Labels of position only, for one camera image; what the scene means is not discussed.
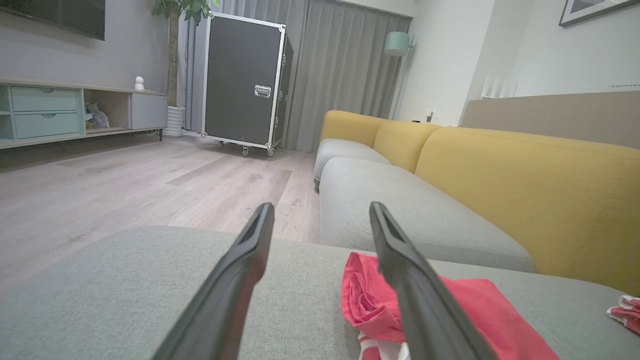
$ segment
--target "black road case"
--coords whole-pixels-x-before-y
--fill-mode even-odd
[[[282,140],[293,48],[286,27],[221,13],[207,19],[202,137],[260,147]]]

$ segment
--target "floor lamp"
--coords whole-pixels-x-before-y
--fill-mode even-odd
[[[402,31],[395,31],[387,34],[385,41],[385,54],[389,56],[404,57],[409,55],[409,52],[413,49],[413,37]],[[396,97],[396,105],[394,106],[394,113],[391,116],[391,120],[396,119],[396,111],[398,110],[398,103],[400,102],[400,94],[402,93],[402,86],[404,84],[404,76],[406,75],[407,64],[404,65],[402,76],[400,77],[400,88],[398,89],[398,95]]]

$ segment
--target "sofa seat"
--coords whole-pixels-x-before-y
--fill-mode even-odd
[[[362,143],[343,139],[324,139],[318,146],[316,165],[314,167],[316,186],[320,182],[320,177],[327,161],[337,156],[377,161],[384,164],[390,163],[384,156]]]
[[[534,272],[529,253],[516,240],[399,167],[333,158],[320,187],[323,245],[375,250],[369,204],[380,201],[428,259]]]
[[[150,359],[234,235],[178,227],[113,234],[5,290],[3,359]],[[351,250],[273,240],[240,359],[354,360],[340,310]],[[563,360],[635,359],[640,338],[605,316],[621,293],[590,282],[431,261],[451,279],[487,278]]]

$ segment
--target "potted plant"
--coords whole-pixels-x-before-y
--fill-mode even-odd
[[[177,106],[178,87],[178,21],[184,12],[185,20],[193,19],[196,26],[209,16],[207,0],[157,0],[153,14],[169,19],[169,71],[166,84],[168,127],[165,136],[182,136],[185,109]]]

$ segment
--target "picture frame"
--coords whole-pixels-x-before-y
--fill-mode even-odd
[[[566,28],[635,4],[640,0],[566,0],[559,25]]]

